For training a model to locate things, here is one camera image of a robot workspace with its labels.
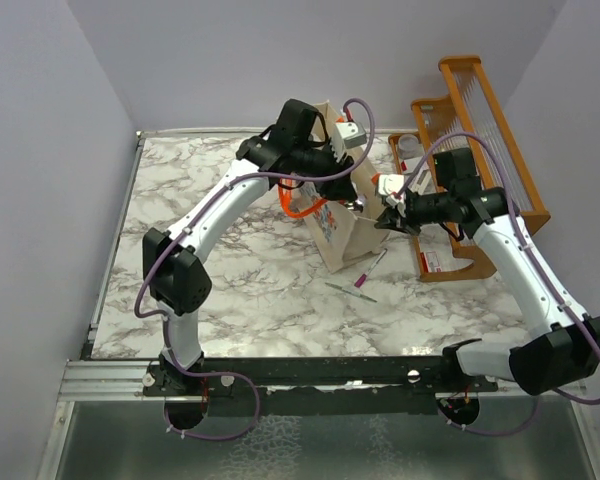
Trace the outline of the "cream floral canvas bag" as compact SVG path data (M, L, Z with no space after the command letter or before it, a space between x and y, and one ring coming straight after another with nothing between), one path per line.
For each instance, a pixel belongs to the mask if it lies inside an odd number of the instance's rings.
M308 228L329 272L335 273L358 263L380 250L389 232L374 227L384 211L384 205L375 196L375 166L366 158L351 174L360 212L348 209L337 201L324 203L316 187L306 183L297 188L285 180L278 188L282 210L294 219L301 219Z

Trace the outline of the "silver chrome bottle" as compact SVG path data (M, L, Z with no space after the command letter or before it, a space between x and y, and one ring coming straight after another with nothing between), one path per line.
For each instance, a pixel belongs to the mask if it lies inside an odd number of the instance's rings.
M364 211L366 206L366 198L364 196L358 197L356 200L345 203L346 208L349 211L361 213Z

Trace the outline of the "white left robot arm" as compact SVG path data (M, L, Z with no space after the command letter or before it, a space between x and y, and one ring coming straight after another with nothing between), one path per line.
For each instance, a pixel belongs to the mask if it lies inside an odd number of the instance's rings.
M134 314L149 317L142 300L145 295L156 300L162 356L171 364L166 382L175 392L190 394L200 385L198 317L212 288L204 264L229 227L282 180L313 183L328 201L355 202L351 174L366 157L353 160L348 151L362 147L368 152L376 125L363 126L347 106L342 111L344 121L328 127L317 107L287 100L273 124L240 144L227 172L198 205L167 230L152 228L144 235L143 283Z

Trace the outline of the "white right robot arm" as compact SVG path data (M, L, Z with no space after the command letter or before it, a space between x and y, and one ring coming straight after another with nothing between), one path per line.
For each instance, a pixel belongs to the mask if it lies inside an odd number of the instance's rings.
M600 367L600 316L566 292L505 189L483 187L470 148L436 153L433 161L439 193L415 193L402 175L377 177L385 209L376 228L417 235L424 225L457 224L507 284L530 337L522 346L474 339L445 348L441 383L461 391L475 376L490 376L536 396L593 375Z

